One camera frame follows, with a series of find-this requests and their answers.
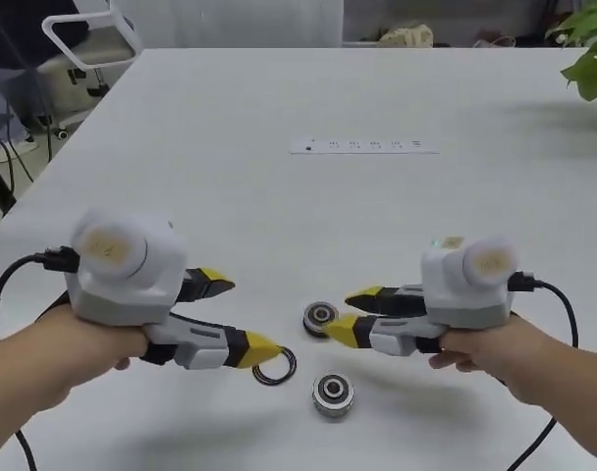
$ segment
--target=white chair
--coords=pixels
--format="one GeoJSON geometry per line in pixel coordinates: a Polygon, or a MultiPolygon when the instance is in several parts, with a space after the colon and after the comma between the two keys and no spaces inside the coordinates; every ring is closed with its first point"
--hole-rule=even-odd
{"type": "MultiPolygon", "coordinates": [[[[43,20],[41,27],[62,54],[39,66],[37,71],[44,75],[72,69],[80,69],[84,72],[94,71],[102,90],[108,90],[108,86],[102,78],[102,69],[129,65],[143,50],[141,39],[135,32],[133,24],[124,17],[122,11],[115,4],[115,0],[110,0],[108,11],[54,15],[43,20]],[[110,25],[90,29],[87,39],[73,49],[70,49],[54,32],[54,26],[60,23],[94,20],[108,21],[110,25]]],[[[84,121],[90,112],[91,109],[63,119],[53,119],[52,121],[57,122],[54,134],[60,139],[66,138],[66,127],[84,121]]]]}

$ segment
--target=bearing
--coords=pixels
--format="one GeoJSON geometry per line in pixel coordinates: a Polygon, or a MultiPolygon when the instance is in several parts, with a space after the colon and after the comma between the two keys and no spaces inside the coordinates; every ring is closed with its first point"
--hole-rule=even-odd
{"type": "Polygon", "coordinates": [[[316,410],[330,419],[343,417],[351,410],[353,394],[349,378],[337,373],[316,378],[311,392],[316,410]]]}
{"type": "Polygon", "coordinates": [[[327,339],[323,327],[338,319],[338,309],[328,302],[313,302],[305,308],[302,324],[308,334],[319,339],[327,339]]]}

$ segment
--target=yellow fingertip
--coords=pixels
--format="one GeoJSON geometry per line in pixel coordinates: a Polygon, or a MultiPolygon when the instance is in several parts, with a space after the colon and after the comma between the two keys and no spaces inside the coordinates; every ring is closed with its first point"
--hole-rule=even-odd
{"type": "Polygon", "coordinates": [[[248,350],[238,364],[238,368],[251,368],[271,360],[281,353],[281,346],[256,332],[246,331],[248,350]]]}
{"type": "Polygon", "coordinates": [[[337,321],[324,326],[323,331],[332,339],[337,340],[346,346],[351,348],[359,348],[357,345],[357,339],[355,338],[355,333],[353,332],[353,326],[358,318],[359,316],[354,314],[343,315],[337,321]]]}
{"type": "Polygon", "coordinates": [[[354,297],[360,296],[376,296],[379,291],[381,291],[384,287],[370,287],[366,289],[362,289],[361,291],[354,292],[352,295],[347,296],[347,299],[353,299],[354,297]]]}
{"type": "Polygon", "coordinates": [[[213,268],[204,267],[204,268],[200,268],[199,270],[202,273],[204,273],[204,275],[212,282],[223,281],[223,282],[232,283],[231,280],[229,280],[222,273],[218,272],[217,270],[214,270],[213,268]]]}

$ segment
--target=hand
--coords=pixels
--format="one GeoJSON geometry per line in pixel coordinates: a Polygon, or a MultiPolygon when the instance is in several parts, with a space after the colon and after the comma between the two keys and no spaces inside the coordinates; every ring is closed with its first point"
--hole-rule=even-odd
{"type": "Polygon", "coordinates": [[[105,327],[79,319],[70,305],[55,307],[30,327],[38,344],[47,345],[61,384],[43,408],[62,402],[76,386],[111,369],[126,370],[143,356],[148,341],[140,328],[105,327]]]}
{"type": "Polygon", "coordinates": [[[533,403],[529,390],[548,358],[556,340],[547,336],[520,317],[511,316],[508,324],[486,331],[451,330],[442,340],[445,349],[429,360],[434,369],[451,365],[463,373],[485,371],[503,381],[521,402],[533,403]]]}

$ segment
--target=finger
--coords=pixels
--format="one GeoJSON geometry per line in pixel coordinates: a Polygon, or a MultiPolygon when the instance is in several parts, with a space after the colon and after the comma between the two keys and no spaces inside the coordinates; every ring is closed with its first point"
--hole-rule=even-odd
{"type": "Polygon", "coordinates": [[[478,332],[450,330],[441,337],[440,346],[446,350],[472,354],[476,349],[478,334],[478,332]]]}
{"type": "Polygon", "coordinates": [[[442,353],[432,356],[429,359],[429,366],[435,370],[441,370],[453,365],[454,363],[462,363],[467,360],[470,360],[470,358],[465,353],[445,350],[442,353]]]}
{"type": "Polygon", "coordinates": [[[148,339],[139,328],[119,328],[118,329],[118,351],[122,356],[138,358],[143,356],[148,350],[148,339]]]}
{"type": "Polygon", "coordinates": [[[456,364],[456,369],[463,373],[471,373],[472,371],[479,371],[480,368],[470,360],[461,361],[456,364]]]}
{"type": "Polygon", "coordinates": [[[131,359],[124,358],[123,360],[118,361],[118,364],[115,365],[115,369],[118,371],[124,371],[131,366],[131,359]]]}

